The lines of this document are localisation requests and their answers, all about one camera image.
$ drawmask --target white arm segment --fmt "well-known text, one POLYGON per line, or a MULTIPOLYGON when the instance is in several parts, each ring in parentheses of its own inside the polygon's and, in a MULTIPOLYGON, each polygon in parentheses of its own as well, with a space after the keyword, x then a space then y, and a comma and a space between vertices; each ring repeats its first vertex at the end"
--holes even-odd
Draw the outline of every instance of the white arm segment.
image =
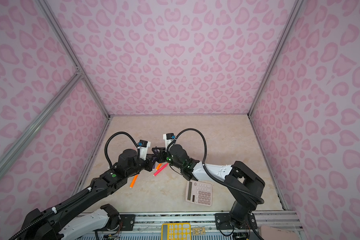
POLYGON ((90 231, 103 228, 108 220, 107 212, 103 209, 97 209, 84 217, 76 217, 59 232, 64 234, 61 240, 74 240, 90 231))
MULTIPOLYGON (((213 165, 213 164, 206 164, 205 165, 208 169, 208 171, 217 179, 224 181, 225 176, 227 176, 231 170, 231 165, 213 165)), ((199 181, 212 181, 213 180, 206 174, 203 164, 201 162, 197 163, 196 166, 193 168, 192 174, 196 177, 199 181)))
POLYGON ((145 161, 145 158, 147 157, 147 152, 149 147, 151 146, 151 142, 147 142, 147 147, 139 147, 140 149, 140 158, 145 161))

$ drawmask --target robotic arm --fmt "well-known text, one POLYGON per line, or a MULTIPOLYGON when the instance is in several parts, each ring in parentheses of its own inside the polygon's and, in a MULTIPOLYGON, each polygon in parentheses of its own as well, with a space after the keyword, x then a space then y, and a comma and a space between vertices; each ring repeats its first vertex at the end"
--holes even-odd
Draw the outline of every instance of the robotic arm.
POLYGON ((203 136, 205 144, 203 162, 190 158, 181 145, 174 144, 177 137, 173 133, 164 134, 165 147, 152 148, 153 154, 147 153, 150 142, 140 140, 138 144, 135 144, 130 137, 138 151, 124 150, 120 154, 118 162, 112 166, 110 164, 109 170, 98 178, 92 179, 86 189, 64 202, 42 212, 39 209, 29 212, 21 230, 10 240, 16 238, 18 240, 70 240, 103 227, 108 230, 116 229, 121 220, 117 210, 109 204, 85 217, 76 218, 76 216, 100 199, 116 192, 127 183, 128 177, 139 174, 142 170, 152 171, 155 162, 168 162, 180 169, 180 173, 188 181, 191 179, 214 180, 227 186, 236 199, 230 211, 230 224, 235 228, 240 228, 245 224, 248 213, 255 210, 257 204, 264 202, 261 199, 264 181, 240 161, 226 166, 205 164, 206 143, 203 136), (241 183, 238 179, 242 177, 245 179, 241 183))

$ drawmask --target pink calculator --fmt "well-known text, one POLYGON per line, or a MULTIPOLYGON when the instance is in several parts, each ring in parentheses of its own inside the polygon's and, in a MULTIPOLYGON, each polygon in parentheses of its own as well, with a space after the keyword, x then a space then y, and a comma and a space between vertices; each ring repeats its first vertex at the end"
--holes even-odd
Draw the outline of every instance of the pink calculator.
POLYGON ((188 182, 185 201, 204 206, 212 205, 212 184, 190 180, 188 182))

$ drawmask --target calculator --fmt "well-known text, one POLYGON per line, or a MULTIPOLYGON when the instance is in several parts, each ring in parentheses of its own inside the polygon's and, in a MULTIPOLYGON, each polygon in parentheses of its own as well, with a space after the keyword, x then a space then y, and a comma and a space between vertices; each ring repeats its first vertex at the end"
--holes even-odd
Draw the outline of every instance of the calculator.
POLYGON ((185 201, 204 206, 212 205, 212 184, 190 180, 186 187, 185 201))
POLYGON ((191 240, 190 223, 164 223, 161 225, 161 240, 191 240))

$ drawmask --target orange marker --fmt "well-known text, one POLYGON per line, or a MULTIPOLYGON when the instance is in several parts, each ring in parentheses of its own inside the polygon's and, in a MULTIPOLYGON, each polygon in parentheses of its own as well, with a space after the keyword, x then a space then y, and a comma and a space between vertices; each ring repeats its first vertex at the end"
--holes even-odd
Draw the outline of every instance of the orange marker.
POLYGON ((131 185, 129 186, 129 188, 133 188, 133 185, 135 184, 135 181, 137 179, 137 176, 138 175, 135 175, 135 177, 133 178, 132 182, 131 182, 131 185))
POLYGON ((159 174, 159 172, 161 172, 166 166, 168 166, 168 163, 165 164, 164 166, 162 166, 157 172, 154 173, 154 176, 156 177, 156 175, 159 174))
POLYGON ((160 168, 161 163, 158 164, 158 166, 156 167, 156 171, 160 168))

